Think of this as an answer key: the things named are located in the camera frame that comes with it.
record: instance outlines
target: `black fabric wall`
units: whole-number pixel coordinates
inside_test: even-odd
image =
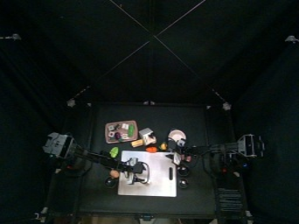
[[[299,221],[298,56],[299,45],[290,44],[233,107],[237,136],[265,140],[265,157],[253,161],[247,177],[249,207],[263,223]]]
[[[13,30],[1,26],[1,31]],[[0,223],[16,223],[43,209],[48,187],[43,145],[47,135],[61,129],[65,101],[27,46],[12,40],[0,40],[0,93]]]

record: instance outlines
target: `light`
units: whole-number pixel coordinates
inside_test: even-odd
[[[295,36],[288,36],[284,41],[286,42],[294,42],[294,44],[295,44],[295,41],[299,42],[299,39],[295,38]]]
[[[0,39],[12,39],[12,40],[21,40],[21,37],[17,33],[15,33],[12,36],[8,37],[0,37]]]

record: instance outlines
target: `red object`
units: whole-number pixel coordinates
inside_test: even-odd
[[[155,153],[155,152],[157,152],[157,149],[156,149],[156,147],[147,147],[145,151]]]

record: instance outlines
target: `white cutting board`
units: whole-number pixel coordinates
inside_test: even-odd
[[[121,152],[123,162],[129,158],[137,158],[139,162],[148,164],[149,182],[147,184],[136,182],[133,185],[129,185],[125,174],[121,172],[117,185],[119,195],[176,197],[176,167],[172,160],[165,157],[168,154],[169,152],[149,153],[132,150]],[[169,167],[172,167],[172,180],[169,180]],[[147,171],[143,174],[136,174],[136,176],[140,179],[145,179]]]

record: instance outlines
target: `green object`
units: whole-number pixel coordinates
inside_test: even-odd
[[[127,136],[128,137],[132,137],[133,134],[135,134],[135,125],[133,124],[129,124],[128,130],[127,130]]]
[[[115,158],[117,156],[117,147],[112,148],[112,150],[109,151],[109,156],[112,158]]]

